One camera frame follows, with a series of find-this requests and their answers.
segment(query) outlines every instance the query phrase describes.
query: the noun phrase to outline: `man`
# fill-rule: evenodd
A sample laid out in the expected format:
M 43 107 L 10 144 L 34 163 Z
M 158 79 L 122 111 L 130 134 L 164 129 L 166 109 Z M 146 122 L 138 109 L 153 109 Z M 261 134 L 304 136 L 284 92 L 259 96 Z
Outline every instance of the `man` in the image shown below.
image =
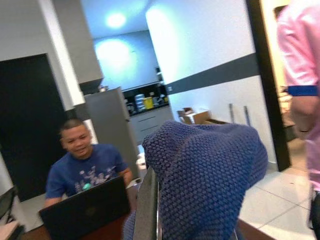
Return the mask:
M 117 175 L 128 185 L 132 172 L 124 163 L 118 150 L 109 144 L 92 145 L 92 136 L 79 119 L 68 120 L 60 129 L 61 144 L 68 151 L 49 172 L 46 184 L 45 207 Z
M 278 43 L 284 59 L 291 116 L 306 139 L 309 179 L 316 192 L 310 218 L 320 239 L 320 0 L 293 0 L 278 18 Z

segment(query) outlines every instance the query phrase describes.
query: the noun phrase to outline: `pink shirt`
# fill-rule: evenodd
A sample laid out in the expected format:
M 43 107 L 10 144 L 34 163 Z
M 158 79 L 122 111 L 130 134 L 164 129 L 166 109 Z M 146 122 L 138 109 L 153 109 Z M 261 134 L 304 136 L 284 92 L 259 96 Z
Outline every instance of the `pink shirt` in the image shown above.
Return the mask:
M 293 0 L 277 21 L 289 94 L 318 96 L 320 0 Z M 320 117 L 306 137 L 306 154 L 309 178 L 313 188 L 320 191 Z

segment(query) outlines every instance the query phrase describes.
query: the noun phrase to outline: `black door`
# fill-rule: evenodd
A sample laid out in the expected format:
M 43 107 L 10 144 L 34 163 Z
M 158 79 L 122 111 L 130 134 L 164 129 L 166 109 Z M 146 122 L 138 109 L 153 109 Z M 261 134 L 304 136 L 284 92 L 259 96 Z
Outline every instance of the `black door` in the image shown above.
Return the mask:
M 46 54 L 0 62 L 0 151 L 21 201 L 45 192 L 65 119 Z

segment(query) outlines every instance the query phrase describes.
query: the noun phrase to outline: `laptop lid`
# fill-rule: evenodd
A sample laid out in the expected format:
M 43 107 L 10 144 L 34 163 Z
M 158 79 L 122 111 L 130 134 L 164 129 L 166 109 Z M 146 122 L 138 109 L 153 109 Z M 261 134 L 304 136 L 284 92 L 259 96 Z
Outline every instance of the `laptop lid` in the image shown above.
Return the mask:
M 75 240 L 130 212 L 118 176 L 39 211 L 52 240 Z

